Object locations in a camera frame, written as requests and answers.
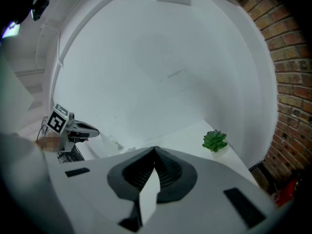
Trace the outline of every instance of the green succulent plant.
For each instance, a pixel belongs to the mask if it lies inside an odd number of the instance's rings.
[[[225,138],[226,134],[221,133],[221,131],[214,130],[208,132],[207,135],[204,136],[203,147],[206,147],[216,153],[219,149],[227,146],[228,143],[224,142]]]

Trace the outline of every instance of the brick wall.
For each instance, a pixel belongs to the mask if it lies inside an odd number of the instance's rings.
[[[264,166],[277,182],[312,164],[312,59],[280,0],[237,0],[261,31],[275,65],[278,122]]]

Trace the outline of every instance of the black slot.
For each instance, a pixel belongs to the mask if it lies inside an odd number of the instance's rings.
[[[240,192],[239,189],[232,188],[223,192],[249,228],[257,225],[265,219],[265,216]]]
[[[68,172],[65,172],[66,175],[68,177],[73,177],[73,176],[77,176],[77,175],[80,175],[80,174],[84,174],[84,173],[87,173],[89,172],[90,170],[88,168],[80,168],[80,169],[76,169],[76,170],[71,170],[71,171],[68,171]]]
[[[90,127],[90,126],[88,126],[88,125],[86,125],[86,124],[83,124],[83,123],[78,123],[77,126],[80,127],[80,128],[85,128],[85,129],[94,130],[93,127]]]

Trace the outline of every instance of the black wire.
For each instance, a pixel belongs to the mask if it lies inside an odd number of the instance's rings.
[[[44,136],[45,136],[45,134],[47,133],[47,131],[48,131],[48,127],[45,129]]]
[[[44,124],[44,125],[40,128],[40,130],[39,130],[36,143],[38,143],[38,137],[39,137],[40,131],[41,131],[41,129],[42,129],[44,126],[45,126],[45,124]]]
[[[43,122],[45,123],[45,122],[47,121],[47,118],[48,118],[48,116],[43,117],[43,119],[42,119],[42,121],[41,121],[41,127],[42,127],[43,125],[45,125],[45,124],[43,124]]]

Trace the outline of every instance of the red object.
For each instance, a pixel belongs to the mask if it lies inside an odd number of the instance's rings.
[[[298,179],[291,180],[287,186],[279,190],[274,196],[274,202],[278,206],[282,206],[294,198]]]

